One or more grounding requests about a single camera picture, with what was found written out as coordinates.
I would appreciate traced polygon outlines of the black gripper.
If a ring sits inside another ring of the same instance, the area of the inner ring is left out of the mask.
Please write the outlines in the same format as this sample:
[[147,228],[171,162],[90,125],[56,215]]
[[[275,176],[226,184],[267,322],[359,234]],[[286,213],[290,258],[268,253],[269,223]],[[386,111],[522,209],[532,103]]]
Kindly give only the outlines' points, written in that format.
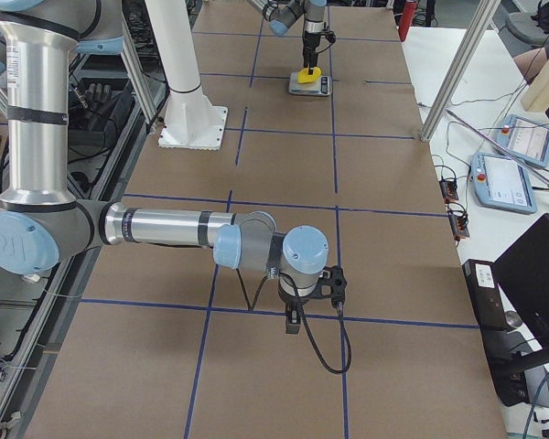
[[318,46],[321,40],[321,32],[303,31],[303,61],[304,73],[308,79],[313,79],[316,76],[315,67],[318,61]]
[[294,292],[288,293],[282,286],[278,287],[278,294],[281,300],[285,303],[285,318],[287,320],[300,320],[299,308],[305,305],[308,301],[314,300],[313,293],[303,296],[296,296]]

